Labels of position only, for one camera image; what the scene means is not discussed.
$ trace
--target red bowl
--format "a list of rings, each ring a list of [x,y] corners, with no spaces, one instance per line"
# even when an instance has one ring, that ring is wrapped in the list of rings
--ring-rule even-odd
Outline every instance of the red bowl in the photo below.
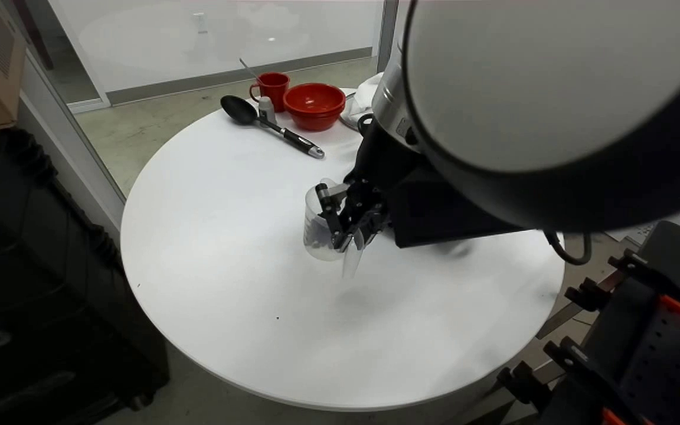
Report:
[[[344,93],[334,86],[306,83],[286,93],[284,104],[295,120],[295,129],[320,133],[332,129],[344,110]]]

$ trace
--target black cable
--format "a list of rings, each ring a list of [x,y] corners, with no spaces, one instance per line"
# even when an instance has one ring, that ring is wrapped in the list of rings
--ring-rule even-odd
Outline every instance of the black cable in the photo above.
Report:
[[[568,265],[586,265],[592,257],[592,236],[582,235],[582,254],[581,257],[571,257],[561,247],[555,231],[545,231],[548,244],[552,247],[552,251],[556,254],[556,257],[561,257]]]

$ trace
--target black spoon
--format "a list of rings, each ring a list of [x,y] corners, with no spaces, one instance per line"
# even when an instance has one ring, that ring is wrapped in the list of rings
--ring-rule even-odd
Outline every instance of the black spoon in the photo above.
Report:
[[[266,129],[266,130],[277,133],[278,137],[284,137],[297,152],[301,152],[312,159],[323,159],[323,152],[312,139],[266,120],[266,116],[259,116],[246,100],[227,94],[220,100],[220,104],[227,112],[227,116],[231,120],[235,120],[239,125]]]

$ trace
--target white tabletop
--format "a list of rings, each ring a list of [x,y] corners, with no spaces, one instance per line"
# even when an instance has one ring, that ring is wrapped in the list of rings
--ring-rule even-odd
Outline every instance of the white tabletop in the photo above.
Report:
[[[248,392],[382,411],[477,382],[541,329],[561,262],[535,231],[399,251],[377,236],[352,282],[301,248],[304,195],[342,179],[359,136],[313,160],[222,112],[175,136],[123,217],[130,286],[161,334]]]

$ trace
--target red cup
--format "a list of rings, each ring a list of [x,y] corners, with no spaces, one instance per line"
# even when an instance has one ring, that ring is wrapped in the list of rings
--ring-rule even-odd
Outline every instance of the red cup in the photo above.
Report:
[[[261,97],[268,97],[273,112],[286,112],[284,97],[288,93],[291,79],[286,74],[261,74],[254,86],[248,87],[248,94],[254,100],[252,91],[259,91]]]

